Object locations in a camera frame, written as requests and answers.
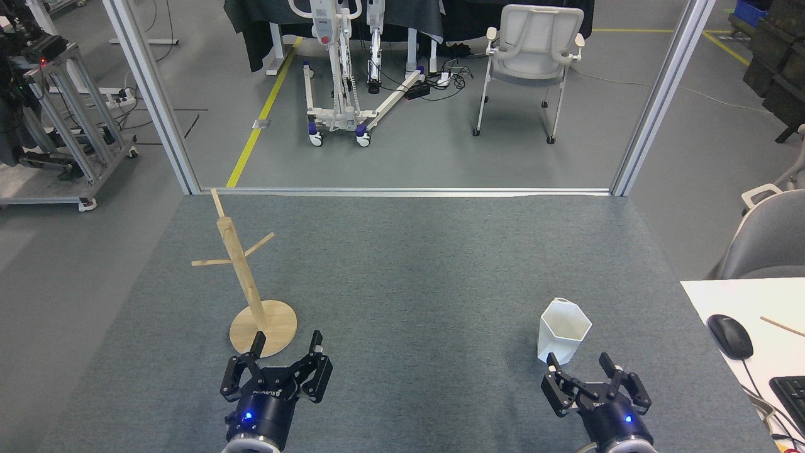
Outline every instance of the aluminum frame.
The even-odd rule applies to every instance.
[[[613,181],[612,195],[628,197],[634,187],[715,3],[715,0],[688,0],[649,101]]]
[[[200,194],[201,187],[190,165],[179,122],[156,67],[154,54],[151,53],[148,40],[137,22],[131,1],[103,0],[103,4],[182,192],[185,195]]]
[[[167,100],[161,77],[156,69],[154,57],[146,45],[140,27],[136,22],[130,0],[103,0],[114,30],[121,40],[126,59],[129,61],[132,73],[142,87],[142,94],[146,100],[149,113],[157,126],[157,132],[165,143],[168,159],[174,168],[182,190],[185,194],[199,194],[202,190],[198,184],[195,173],[187,158],[184,141],[179,133],[177,122],[170,102]],[[634,182],[640,172],[643,162],[648,156],[651,144],[671,104],[679,81],[682,78],[687,63],[696,48],[701,32],[712,11],[715,0],[689,0],[679,25],[673,35],[671,46],[668,49],[662,69],[654,83],[651,94],[646,103],[638,126],[630,140],[621,167],[618,169],[608,193],[615,196],[628,196],[634,187]],[[284,193],[308,194],[342,193],[357,195],[361,192],[369,196],[395,196],[399,193],[461,193],[456,196],[483,196],[491,193],[506,193],[514,191],[524,194],[542,193],[589,193],[601,194],[600,189],[330,189],[330,188],[265,188],[265,189],[235,189],[239,193]]]

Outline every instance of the blue bin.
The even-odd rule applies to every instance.
[[[750,2],[749,0],[738,0],[738,4],[735,5],[734,14],[735,17],[748,23],[752,27],[757,27],[758,20],[769,15],[769,11],[763,11],[758,8],[758,4],[756,2]]]

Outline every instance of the gray carpet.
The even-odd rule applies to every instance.
[[[575,451],[539,383],[539,315],[553,297],[592,320],[566,369],[597,357],[638,372],[660,451],[775,451],[630,202],[614,197],[223,197],[263,298],[290,304],[288,365],[322,330],[334,370],[297,405],[288,452]],[[42,452],[219,451],[218,394],[246,306],[210,197],[186,197]],[[58,379],[58,370],[52,370]]]

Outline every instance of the white hexagonal cup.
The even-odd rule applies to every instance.
[[[548,353],[553,352],[560,365],[570,362],[590,327],[592,322],[578,305],[554,298],[539,317],[537,356],[547,362]]]

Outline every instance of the wooden stick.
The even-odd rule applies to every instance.
[[[210,266],[213,264],[232,264],[232,260],[195,260],[191,261],[191,266]]]
[[[218,189],[214,188],[213,201],[215,202],[215,209],[218,210],[218,218],[226,217],[226,214],[224,214],[224,206],[221,205],[221,199],[218,197]]]
[[[257,292],[257,285],[254,283],[249,263],[246,262],[241,241],[235,231],[235,225],[229,217],[219,218],[216,224],[218,231],[221,233],[221,238],[224,240],[224,246],[229,258],[232,260],[232,266],[235,268],[237,280],[241,284],[241,289],[243,289],[243,295],[246,296],[246,301],[249,302],[254,321],[257,323],[259,330],[267,332],[266,312],[262,309],[260,294]]]
[[[243,255],[249,256],[252,253],[256,252],[257,249],[259,249],[260,247],[266,245],[266,243],[268,241],[270,241],[271,238],[273,238],[274,236],[276,236],[274,233],[269,233],[265,238],[260,239],[259,241],[257,241],[257,243],[255,245],[251,246],[251,248],[249,250],[247,250],[246,253],[244,253]]]
[[[768,318],[767,318],[767,317],[765,317],[765,316],[761,316],[761,317],[760,317],[760,319],[761,319],[761,320],[763,320],[763,321],[768,322],[769,324],[774,324],[775,326],[777,326],[777,327],[779,327],[779,328],[781,328],[781,329],[788,330],[788,331],[789,331],[789,332],[791,332],[792,334],[802,335],[803,337],[805,337],[805,333],[800,332],[799,330],[794,330],[794,329],[791,329],[790,327],[788,327],[788,326],[784,326],[783,324],[780,324],[779,322],[772,321],[771,319],[768,319]]]

